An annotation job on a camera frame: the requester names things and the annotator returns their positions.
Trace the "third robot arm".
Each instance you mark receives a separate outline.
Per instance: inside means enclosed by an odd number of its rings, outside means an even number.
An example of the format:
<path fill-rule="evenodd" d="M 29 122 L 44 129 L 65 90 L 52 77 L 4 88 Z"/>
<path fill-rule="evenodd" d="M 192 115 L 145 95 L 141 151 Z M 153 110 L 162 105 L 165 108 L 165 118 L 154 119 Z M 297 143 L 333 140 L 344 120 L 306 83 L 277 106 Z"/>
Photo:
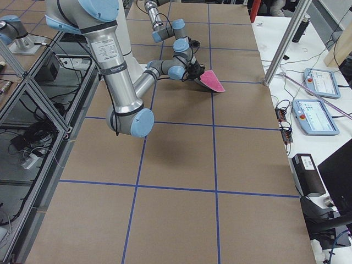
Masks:
<path fill-rule="evenodd" d="M 33 55 L 40 48 L 16 15 L 1 17 L 1 41 L 14 54 Z"/>

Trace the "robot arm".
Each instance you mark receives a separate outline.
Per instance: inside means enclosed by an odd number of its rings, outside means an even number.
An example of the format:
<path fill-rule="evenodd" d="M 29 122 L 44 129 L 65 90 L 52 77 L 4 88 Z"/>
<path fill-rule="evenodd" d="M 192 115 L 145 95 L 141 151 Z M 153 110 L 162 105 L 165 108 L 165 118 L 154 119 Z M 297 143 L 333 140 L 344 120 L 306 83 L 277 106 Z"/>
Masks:
<path fill-rule="evenodd" d="M 194 51 L 190 43 L 190 37 L 187 35 L 185 22 L 183 19 L 177 19 L 173 22 L 167 20 L 162 22 L 164 16 L 158 10 L 158 7 L 167 3 L 166 1 L 144 1 L 145 10 L 152 24 L 152 38 L 156 43 L 165 41 L 171 37 L 175 38 L 173 42 L 173 57 L 170 60 L 152 60 L 147 64 L 146 71 L 154 72 L 158 75 L 169 75 L 174 80 L 180 80 L 188 68 L 196 61 Z"/>
<path fill-rule="evenodd" d="M 141 96 L 160 76 L 199 81 L 205 72 L 195 57 L 194 41 L 186 33 L 184 20 L 175 20 L 168 26 L 162 24 L 158 7 L 165 1 L 145 1 L 144 7 L 153 26 L 155 42 L 175 37 L 173 57 L 149 62 L 136 82 L 130 77 L 116 34 L 118 1 L 46 1 L 45 4 L 49 27 L 86 38 L 112 100 L 107 123 L 117 134 L 143 138 L 150 133 L 154 115 L 145 108 Z"/>

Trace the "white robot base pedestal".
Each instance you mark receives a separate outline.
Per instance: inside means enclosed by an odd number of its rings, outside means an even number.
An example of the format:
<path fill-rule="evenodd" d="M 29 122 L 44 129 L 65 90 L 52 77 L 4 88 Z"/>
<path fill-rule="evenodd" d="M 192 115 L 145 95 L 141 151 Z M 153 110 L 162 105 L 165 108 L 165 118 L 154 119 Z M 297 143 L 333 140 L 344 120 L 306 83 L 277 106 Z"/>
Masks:
<path fill-rule="evenodd" d="M 117 21 L 117 39 L 120 45 L 120 49 L 123 54 L 123 58 L 128 65 L 128 71 L 132 79 L 137 79 L 142 72 L 144 71 L 142 66 L 138 63 L 138 61 L 134 58 L 130 38 L 128 33 L 128 27 L 123 7 L 123 1 L 118 0 L 119 3 L 119 11 L 118 16 L 116 18 Z"/>

